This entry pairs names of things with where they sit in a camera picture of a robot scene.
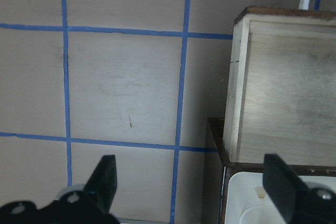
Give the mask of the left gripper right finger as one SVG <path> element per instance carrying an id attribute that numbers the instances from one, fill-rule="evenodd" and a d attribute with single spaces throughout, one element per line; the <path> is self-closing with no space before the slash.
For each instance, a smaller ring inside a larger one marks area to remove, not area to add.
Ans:
<path id="1" fill-rule="evenodd" d="M 265 154 L 263 188 L 286 223 L 291 223 L 309 187 L 279 155 Z"/>

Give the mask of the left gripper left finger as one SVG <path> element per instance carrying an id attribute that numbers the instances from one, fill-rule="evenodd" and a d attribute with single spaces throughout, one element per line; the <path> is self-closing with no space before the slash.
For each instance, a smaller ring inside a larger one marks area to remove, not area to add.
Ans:
<path id="1" fill-rule="evenodd" d="M 108 214 L 117 191 L 115 155 L 104 155 L 85 184 L 83 191 L 104 213 Z"/>

